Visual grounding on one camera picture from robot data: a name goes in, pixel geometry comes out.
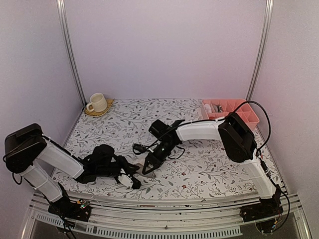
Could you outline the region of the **grey boxer briefs white trim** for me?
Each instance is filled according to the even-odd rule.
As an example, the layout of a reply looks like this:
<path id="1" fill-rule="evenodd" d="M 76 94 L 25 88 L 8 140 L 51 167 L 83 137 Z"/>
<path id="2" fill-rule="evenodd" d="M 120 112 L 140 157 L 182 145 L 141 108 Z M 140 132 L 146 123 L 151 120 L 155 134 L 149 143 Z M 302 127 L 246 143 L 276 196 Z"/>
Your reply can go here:
<path id="1" fill-rule="evenodd" d="M 211 111 L 213 113 L 223 113 L 224 112 L 222 105 L 210 104 L 210 107 L 211 107 Z"/>

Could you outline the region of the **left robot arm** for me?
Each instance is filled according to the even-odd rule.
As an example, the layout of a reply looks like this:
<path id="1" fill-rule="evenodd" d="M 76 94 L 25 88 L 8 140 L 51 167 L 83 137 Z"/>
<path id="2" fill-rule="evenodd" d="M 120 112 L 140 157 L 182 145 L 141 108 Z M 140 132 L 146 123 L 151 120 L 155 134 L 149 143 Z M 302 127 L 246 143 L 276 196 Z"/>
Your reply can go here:
<path id="1" fill-rule="evenodd" d="M 125 157 L 117 156 L 111 146 L 101 144 L 81 159 L 45 136 L 36 123 L 9 134 L 4 140 L 4 149 L 7 169 L 40 191 L 49 202 L 48 212 L 62 218 L 88 221 L 92 208 L 83 199 L 72 202 L 64 187 L 39 165 L 40 160 L 81 184 L 93 183 L 97 177 L 113 177 L 129 189 L 141 186 L 134 177 L 139 167 L 130 164 Z"/>

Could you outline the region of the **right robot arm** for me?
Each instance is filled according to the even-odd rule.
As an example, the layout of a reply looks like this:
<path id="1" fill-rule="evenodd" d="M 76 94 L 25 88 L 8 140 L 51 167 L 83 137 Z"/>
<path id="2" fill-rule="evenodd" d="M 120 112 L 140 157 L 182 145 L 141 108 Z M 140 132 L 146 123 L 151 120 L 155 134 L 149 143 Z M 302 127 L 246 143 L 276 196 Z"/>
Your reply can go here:
<path id="1" fill-rule="evenodd" d="M 271 172 L 262 160 L 253 132 L 237 113 L 230 113 L 226 118 L 216 120 L 177 120 L 172 125 L 158 119 L 152 123 L 149 131 L 160 143 L 155 149 L 150 146 L 146 148 L 149 153 L 142 169 L 144 175 L 158 169 L 172 150 L 184 141 L 219 140 L 227 157 L 242 165 L 259 194 L 259 203 L 240 209 L 243 221 L 249 222 L 283 213 L 281 190 L 271 179 Z"/>

